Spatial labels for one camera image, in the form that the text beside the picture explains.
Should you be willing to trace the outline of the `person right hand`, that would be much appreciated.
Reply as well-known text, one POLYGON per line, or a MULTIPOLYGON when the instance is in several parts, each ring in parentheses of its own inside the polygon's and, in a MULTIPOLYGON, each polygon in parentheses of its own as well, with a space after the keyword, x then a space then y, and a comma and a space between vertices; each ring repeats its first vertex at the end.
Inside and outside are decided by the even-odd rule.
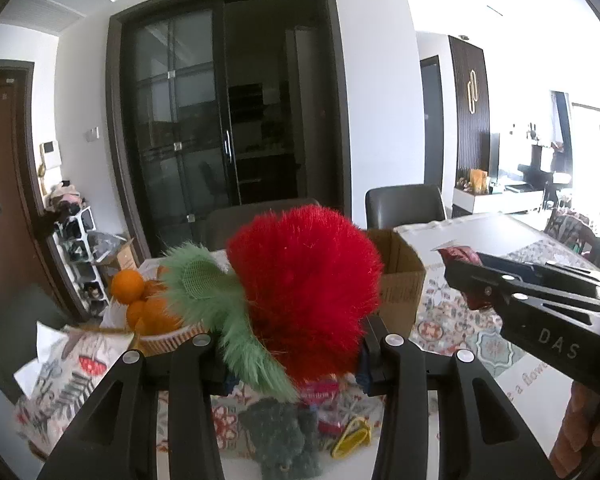
POLYGON ((565 479, 582 462, 582 450, 588 443, 600 447, 600 422, 592 423, 585 414, 585 408, 600 397, 580 382, 571 384, 571 396, 567 405, 562 426, 550 451, 550 463, 559 479, 565 479))

